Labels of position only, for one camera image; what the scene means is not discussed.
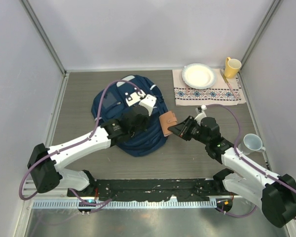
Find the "brown leather wallet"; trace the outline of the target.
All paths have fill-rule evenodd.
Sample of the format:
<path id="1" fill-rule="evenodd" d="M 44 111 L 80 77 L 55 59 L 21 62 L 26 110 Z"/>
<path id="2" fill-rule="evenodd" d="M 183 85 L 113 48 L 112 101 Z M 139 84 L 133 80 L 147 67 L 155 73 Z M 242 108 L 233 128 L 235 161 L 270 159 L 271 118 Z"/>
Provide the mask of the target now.
<path id="1" fill-rule="evenodd" d="M 177 124 L 177 118 L 174 112 L 168 111 L 159 116 L 159 122 L 164 137 L 168 137 L 172 134 L 172 132 L 168 130 L 168 128 Z"/>

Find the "navy blue student backpack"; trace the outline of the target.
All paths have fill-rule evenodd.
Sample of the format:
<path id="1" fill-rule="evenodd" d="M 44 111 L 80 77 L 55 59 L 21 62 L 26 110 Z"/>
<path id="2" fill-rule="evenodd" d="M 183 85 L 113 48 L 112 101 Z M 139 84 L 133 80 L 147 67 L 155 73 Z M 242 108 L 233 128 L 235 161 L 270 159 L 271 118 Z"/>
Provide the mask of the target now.
<path id="1" fill-rule="evenodd" d="M 137 90 L 156 98 L 149 113 L 139 102 Z M 122 133 L 112 143 L 133 157 L 143 157 L 161 148 L 167 141 L 159 117 L 168 112 L 163 95 L 150 79 L 129 75 L 122 81 L 102 90 L 93 100 L 91 113 L 100 127 L 110 128 L 114 122 Z"/>

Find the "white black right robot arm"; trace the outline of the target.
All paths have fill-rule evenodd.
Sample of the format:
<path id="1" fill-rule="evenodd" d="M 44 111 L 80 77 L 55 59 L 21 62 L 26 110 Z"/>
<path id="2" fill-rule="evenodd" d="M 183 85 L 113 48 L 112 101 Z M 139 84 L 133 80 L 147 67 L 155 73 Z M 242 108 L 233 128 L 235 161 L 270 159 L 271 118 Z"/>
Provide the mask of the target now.
<path id="1" fill-rule="evenodd" d="M 235 193 L 260 208 L 265 218 L 281 228 L 296 218 L 296 182 L 288 174 L 280 176 L 263 168 L 234 148 L 221 136 L 216 120 L 205 117 L 200 122 L 189 116 L 168 128 L 173 134 L 205 145 L 209 157 L 226 166 L 213 182 L 218 195 Z"/>

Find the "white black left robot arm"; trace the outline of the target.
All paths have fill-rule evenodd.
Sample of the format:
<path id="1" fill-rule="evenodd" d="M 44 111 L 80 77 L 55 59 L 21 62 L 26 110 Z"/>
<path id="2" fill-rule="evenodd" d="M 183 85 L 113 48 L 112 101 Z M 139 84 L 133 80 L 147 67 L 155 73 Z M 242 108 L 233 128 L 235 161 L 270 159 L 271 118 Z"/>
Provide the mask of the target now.
<path id="1" fill-rule="evenodd" d="M 132 106 L 121 117 L 103 122 L 94 131 L 76 139 L 50 148 L 43 143 L 36 145 L 27 167 L 37 192 L 42 194 L 57 186 L 67 186 L 78 190 L 84 197 L 92 196 L 95 184 L 88 175 L 66 167 L 88 154 L 128 141 L 136 133 L 144 131 L 152 110 L 151 106 Z"/>

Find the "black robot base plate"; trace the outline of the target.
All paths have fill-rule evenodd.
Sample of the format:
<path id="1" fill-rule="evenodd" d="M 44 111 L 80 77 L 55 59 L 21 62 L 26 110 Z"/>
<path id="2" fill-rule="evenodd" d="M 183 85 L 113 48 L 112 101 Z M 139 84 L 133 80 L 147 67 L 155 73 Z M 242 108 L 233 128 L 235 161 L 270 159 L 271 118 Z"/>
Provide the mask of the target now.
<path id="1" fill-rule="evenodd" d="M 162 202 L 172 196 L 179 202 L 207 201 L 210 196 L 230 196 L 222 183 L 212 179 L 98 179 L 91 188 L 78 191 L 80 197 L 100 201 Z"/>

